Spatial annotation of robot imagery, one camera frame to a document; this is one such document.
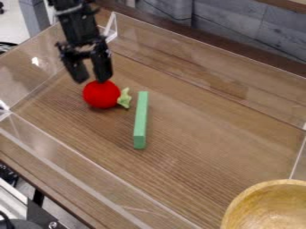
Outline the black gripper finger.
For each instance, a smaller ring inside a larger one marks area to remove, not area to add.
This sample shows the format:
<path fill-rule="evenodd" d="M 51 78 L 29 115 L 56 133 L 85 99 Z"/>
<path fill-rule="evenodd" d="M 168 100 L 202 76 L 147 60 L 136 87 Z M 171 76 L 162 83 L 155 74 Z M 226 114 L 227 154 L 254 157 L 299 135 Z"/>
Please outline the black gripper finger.
<path fill-rule="evenodd" d="M 71 58 L 63 58 L 64 67 L 71 74 L 71 77 L 76 83 L 83 83 L 89 78 L 85 65 L 81 60 L 73 60 Z"/>
<path fill-rule="evenodd" d="M 99 83 L 105 82 L 112 77 L 112 62 L 108 52 L 91 52 L 91 61 L 93 65 L 93 72 L 96 75 L 96 81 Z"/>

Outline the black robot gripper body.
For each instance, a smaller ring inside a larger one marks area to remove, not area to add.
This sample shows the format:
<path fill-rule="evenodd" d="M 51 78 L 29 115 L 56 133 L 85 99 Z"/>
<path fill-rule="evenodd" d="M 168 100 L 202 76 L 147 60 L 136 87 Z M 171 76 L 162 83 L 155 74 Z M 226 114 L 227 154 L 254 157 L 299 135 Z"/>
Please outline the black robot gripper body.
<path fill-rule="evenodd" d="M 108 49 L 107 38 L 100 36 L 91 42 L 73 45 L 68 41 L 61 41 L 55 44 L 60 52 L 60 58 L 69 62 L 76 62 L 91 57 L 91 54 L 97 54 L 105 58 L 111 57 L 111 51 Z"/>

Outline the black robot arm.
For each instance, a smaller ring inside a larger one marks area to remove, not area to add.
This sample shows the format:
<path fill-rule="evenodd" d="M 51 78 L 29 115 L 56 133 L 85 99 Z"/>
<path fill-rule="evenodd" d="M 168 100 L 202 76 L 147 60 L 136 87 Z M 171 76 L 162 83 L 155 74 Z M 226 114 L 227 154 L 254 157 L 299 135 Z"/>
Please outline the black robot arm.
<path fill-rule="evenodd" d="M 111 52 L 107 37 L 100 33 L 95 15 L 99 9 L 91 7 L 95 0 L 47 0 L 63 28 L 65 40 L 57 42 L 60 59 L 76 83 L 88 80 L 84 59 L 93 66 L 96 81 L 104 83 L 112 77 Z"/>

